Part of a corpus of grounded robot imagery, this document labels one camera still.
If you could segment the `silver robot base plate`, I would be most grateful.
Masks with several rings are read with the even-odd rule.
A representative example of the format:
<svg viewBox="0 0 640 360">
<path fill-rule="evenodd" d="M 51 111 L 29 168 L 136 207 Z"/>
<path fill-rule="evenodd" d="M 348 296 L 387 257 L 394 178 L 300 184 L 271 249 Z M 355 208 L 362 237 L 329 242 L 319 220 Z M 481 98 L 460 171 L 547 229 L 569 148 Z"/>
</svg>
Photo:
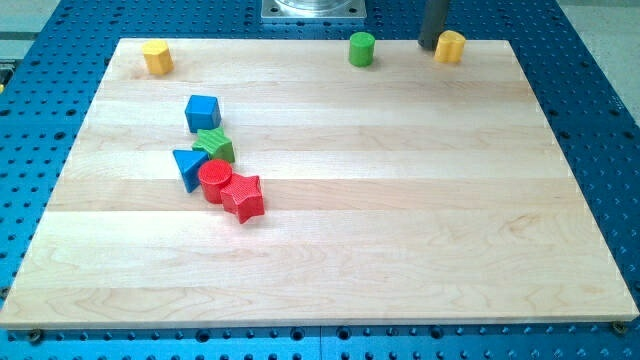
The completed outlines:
<svg viewBox="0 0 640 360">
<path fill-rule="evenodd" d="M 364 19 L 365 0 L 262 0 L 261 17 L 289 19 Z"/>
</svg>

